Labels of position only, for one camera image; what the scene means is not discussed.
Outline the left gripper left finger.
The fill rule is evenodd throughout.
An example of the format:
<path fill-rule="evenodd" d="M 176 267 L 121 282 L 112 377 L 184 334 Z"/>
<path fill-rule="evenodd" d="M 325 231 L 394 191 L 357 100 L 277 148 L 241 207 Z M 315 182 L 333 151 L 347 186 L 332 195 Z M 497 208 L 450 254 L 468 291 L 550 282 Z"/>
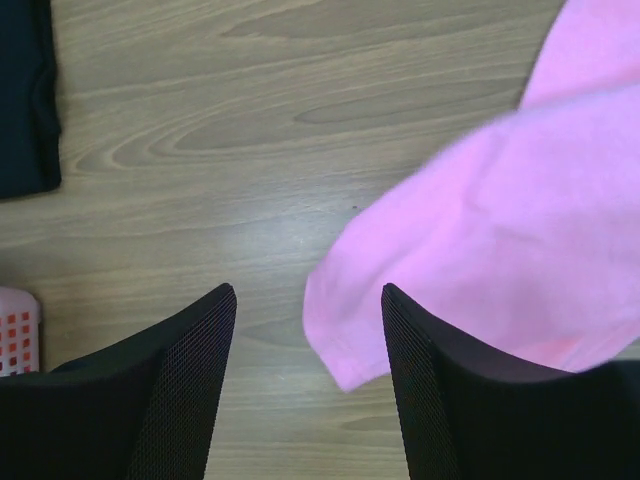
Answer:
<path fill-rule="evenodd" d="M 2 477 L 203 478 L 236 310 L 225 283 L 52 371 L 1 376 Z"/>

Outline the pink t shirt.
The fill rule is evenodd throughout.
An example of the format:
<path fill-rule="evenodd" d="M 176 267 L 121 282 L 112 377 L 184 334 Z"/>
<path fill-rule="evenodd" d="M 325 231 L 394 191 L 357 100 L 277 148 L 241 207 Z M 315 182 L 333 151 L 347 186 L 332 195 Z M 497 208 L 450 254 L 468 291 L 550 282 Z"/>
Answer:
<path fill-rule="evenodd" d="M 309 275 L 303 326 L 344 391 L 390 370 L 381 294 L 576 372 L 639 336 L 639 5 L 568 1 L 519 107 L 429 160 Z"/>

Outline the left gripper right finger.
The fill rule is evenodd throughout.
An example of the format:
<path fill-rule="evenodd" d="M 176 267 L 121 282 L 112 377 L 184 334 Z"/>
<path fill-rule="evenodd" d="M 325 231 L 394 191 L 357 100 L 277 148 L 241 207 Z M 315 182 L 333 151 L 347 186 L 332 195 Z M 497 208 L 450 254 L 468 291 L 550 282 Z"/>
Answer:
<path fill-rule="evenodd" d="M 381 298 L 413 479 L 635 479 L 639 364 L 579 373 L 498 350 L 398 287 Z"/>

